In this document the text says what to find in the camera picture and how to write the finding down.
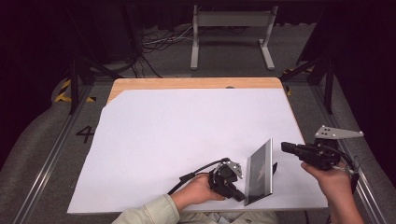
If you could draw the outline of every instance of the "person's right hand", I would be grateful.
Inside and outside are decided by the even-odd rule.
[[[322,171],[305,162],[301,163],[303,169],[311,174],[317,181],[329,203],[337,203],[345,199],[346,195],[351,195],[350,177],[345,171],[331,169]]]

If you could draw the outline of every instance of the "gray carpet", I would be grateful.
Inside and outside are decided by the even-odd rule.
[[[200,37],[199,68],[190,70],[191,42],[185,40],[166,50],[153,51],[145,57],[163,77],[280,77],[281,73],[295,66],[295,62],[309,37],[311,26],[275,27],[270,39],[269,50],[272,54],[275,71],[268,71],[259,49],[257,40],[262,30],[249,28],[240,35],[224,30],[207,30]],[[136,64],[139,76],[155,77],[146,63]],[[120,66],[108,65],[109,68]],[[125,77],[134,77],[131,69],[122,73]],[[301,128],[304,140],[313,142],[313,133],[322,124],[329,125],[329,117],[313,93],[313,89],[298,76],[288,82],[291,87],[290,105]],[[111,90],[112,81],[100,77],[95,82],[89,95],[96,97],[95,103],[84,103],[77,120],[66,136],[65,145],[56,160],[50,177],[34,204],[27,223],[111,223],[118,214],[106,215],[67,215],[66,210],[74,192],[79,172],[90,150],[92,138],[84,143],[84,137],[76,135],[87,126],[94,132],[98,124],[101,109]],[[53,99],[59,92],[59,86],[53,91]],[[35,177],[50,154],[58,135],[68,117],[70,103],[57,102],[38,117],[21,135],[13,148],[0,174],[0,223],[12,223],[18,214]],[[353,118],[341,88],[335,80],[333,93],[333,116],[338,125],[347,130],[359,131],[359,125]],[[395,188],[391,185],[377,164],[364,138],[346,141],[351,154],[361,159],[361,169],[367,178],[375,202],[388,223],[396,223],[392,210],[396,207]],[[355,193],[359,210],[366,223],[386,223],[371,217],[361,195]],[[278,211],[280,223],[305,223],[303,211]],[[327,209],[308,211],[311,223],[325,223],[329,212]]]

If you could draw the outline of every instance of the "person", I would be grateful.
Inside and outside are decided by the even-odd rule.
[[[341,170],[321,171],[305,162],[303,169],[311,174],[329,202],[332,223],[364,223],[353,199],[349,175]],[[162,195],[145,204],[140,209],[127,209],[114,220],[113,224],[139,223],[218,223],[212,213],[181,213],[191,204],[224,200],[210,189],[208,175],[200,174],[183,189],[172,195]],[[277,223],[274,212],[246,212],[239,214],[232,223]]]

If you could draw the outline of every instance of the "table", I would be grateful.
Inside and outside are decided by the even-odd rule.
[[[280,81],[274,77],[118,79],[68,213],[139,207],[166,193],[180,176],[224,157],[240,162],[244,171],[248,157],[270,137],[278,162],[273,195],[248,206],[230,199],[191,205],[185,211],[327,207],[315,178],[300,168],[294,155],[280,149],[283,141],[304,143]],[[235,186],[245,191],[244,180]]]

